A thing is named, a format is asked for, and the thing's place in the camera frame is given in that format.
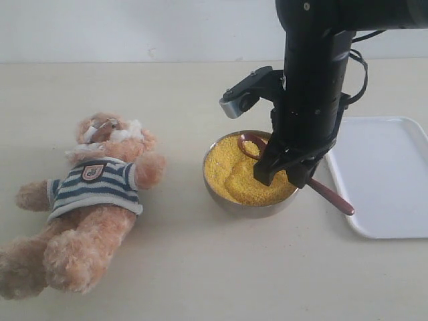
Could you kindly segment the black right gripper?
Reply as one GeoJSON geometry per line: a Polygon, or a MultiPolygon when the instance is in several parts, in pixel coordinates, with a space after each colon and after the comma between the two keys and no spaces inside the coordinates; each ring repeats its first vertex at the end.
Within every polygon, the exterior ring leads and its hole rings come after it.
{"type": "Polygon", "coordinates": [[[336,140],[347,96],[342,93],[347,60],[288,61],[269,73],[272,135],[253,168],[269,187],[280,172],[297,188],[313,186],[319,156],[336,140]],[[288,161],[301,161],[287,169],[288,161]]]}

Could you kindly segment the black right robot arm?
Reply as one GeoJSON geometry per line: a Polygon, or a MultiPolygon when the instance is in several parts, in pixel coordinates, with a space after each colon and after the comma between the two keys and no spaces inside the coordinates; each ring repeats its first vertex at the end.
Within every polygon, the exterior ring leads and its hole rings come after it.
{"type": "Polygon", "coordinates": [[[303,187],[336,142],[352,99],[342,85],[357,31],[425,29],[426,1],[277,1],[286,32],[282,76],[268,74],[255,90],[274,104],[273,133],[253,175],[270,185],[284,170],[303,187]]]}

